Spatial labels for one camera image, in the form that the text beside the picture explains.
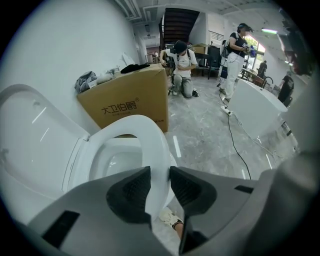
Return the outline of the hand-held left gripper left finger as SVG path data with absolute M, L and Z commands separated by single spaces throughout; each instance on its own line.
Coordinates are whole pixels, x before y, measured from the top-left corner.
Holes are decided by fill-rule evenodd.
M 43 256 L 167 256 L 145 211 L 150 188 L 148 166 L 81 184 L 29 223 L 30 239 Z

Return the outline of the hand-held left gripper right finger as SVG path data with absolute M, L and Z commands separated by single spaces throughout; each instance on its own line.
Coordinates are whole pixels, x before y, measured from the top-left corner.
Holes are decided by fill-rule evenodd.
M 184 211 L 180 253 L 188 253 L 218 236 L 250 198 L 255 181 L 172 166 L 171 188 Z

